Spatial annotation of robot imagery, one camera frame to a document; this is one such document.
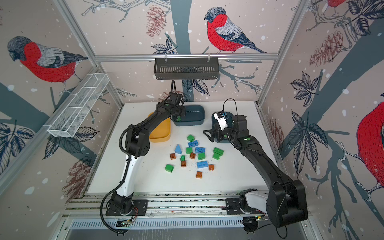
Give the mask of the green lego top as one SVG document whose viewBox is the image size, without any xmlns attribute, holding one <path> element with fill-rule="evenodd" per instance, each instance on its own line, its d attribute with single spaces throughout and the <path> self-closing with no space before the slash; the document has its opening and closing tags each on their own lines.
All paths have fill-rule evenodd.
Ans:
<svg viewBox="0 0 384 240">
<path fill-rule="evenodd" d="M 193 135 L 188 135 L 188 136 L 187 136 L 187 140 L 188 140 L 189 142 L 193 142 L 193 141 L 195 141 L 195 137 L 194 137 Z"/>
</svg>

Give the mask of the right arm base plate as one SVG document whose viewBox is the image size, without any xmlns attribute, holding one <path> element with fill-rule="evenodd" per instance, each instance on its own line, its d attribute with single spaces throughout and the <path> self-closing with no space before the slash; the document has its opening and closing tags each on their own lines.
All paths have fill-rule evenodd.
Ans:
<svg viewBox="0 0 384 240">
<path fill-rule="evenodd" d="M 229 198 L 225 200 L 226 206 L 225 210 L 228 215 L 255 215 L 261 214 L 265 215 L 264 212 L 259 209 L 250 207 L 244 198 Z"/>
</svg>

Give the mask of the light blue sloped lego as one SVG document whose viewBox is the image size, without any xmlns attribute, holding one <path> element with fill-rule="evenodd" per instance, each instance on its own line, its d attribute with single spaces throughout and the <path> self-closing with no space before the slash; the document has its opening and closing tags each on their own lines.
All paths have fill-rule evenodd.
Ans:
<svg viewBox="0 0 384 240">
<path fill-rule="evenodd" d="M 180 147 L 180 145 L 177 145 L 177 146 L 176 146 L 176 148 L 175 148 L 175 153 L 176 153 L 176 154 L 179 154 L 179 155 L 182 154 L 182 148 Z"/>
</svg>

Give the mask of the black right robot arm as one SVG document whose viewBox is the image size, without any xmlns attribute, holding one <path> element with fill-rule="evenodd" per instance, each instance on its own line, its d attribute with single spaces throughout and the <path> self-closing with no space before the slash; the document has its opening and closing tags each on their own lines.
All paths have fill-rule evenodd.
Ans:
<svg viewBox="0 0 384 240">
<path fill-rule="evenodd" d="M 248 189 L 239 196 L 239 208 L 245 214 L 265 213 L 272 224 L 281 228 L 308 219 L 306 191 L 303 183 L 292 180 L 265 153 L 260 142 L 249 134 L 246 116 L 235 115 L 232 125 L 224 111 L 213 114 L 217 124 L 203 133 L 211 142 L 226 139 L 249 160 L 259 172 L 269 192 Z"/>
</svg>

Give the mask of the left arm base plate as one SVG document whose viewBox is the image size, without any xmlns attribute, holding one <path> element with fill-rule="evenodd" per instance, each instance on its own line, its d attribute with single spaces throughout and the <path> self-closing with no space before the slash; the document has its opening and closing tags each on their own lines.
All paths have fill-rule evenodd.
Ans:
<svg viewBox="0 0 384 240">
<path fill-rule="evenodd" d="M 123 204 L 109 200 L 107 202 L 106 216 L 145 216 L 147 207 L 148 200 L 128 200 Z"/>
</svg>

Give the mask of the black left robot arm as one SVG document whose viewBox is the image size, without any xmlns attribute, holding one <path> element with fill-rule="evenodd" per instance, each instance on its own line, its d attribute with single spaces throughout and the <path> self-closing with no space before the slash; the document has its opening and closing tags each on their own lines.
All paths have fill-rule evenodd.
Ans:
<svg viewBox="0 0 384 240">
<path fill-rule="evenodd" d="M 134 181 L 136 168 L 140 166 L 141 157 L 150 150 L 150 134 L 163 121 L 171 117 L 185 115 L 183 94 L 171 92 L 161 102 L 156 110 L 137 125 L 128 126 L 119 138 L 119 148 L 126 154 L 125 170 L 119 185 L 106 196 L 111 196 L 107 202 L 106 215 L 129 215 L 134 209 Z"/>
</svg>

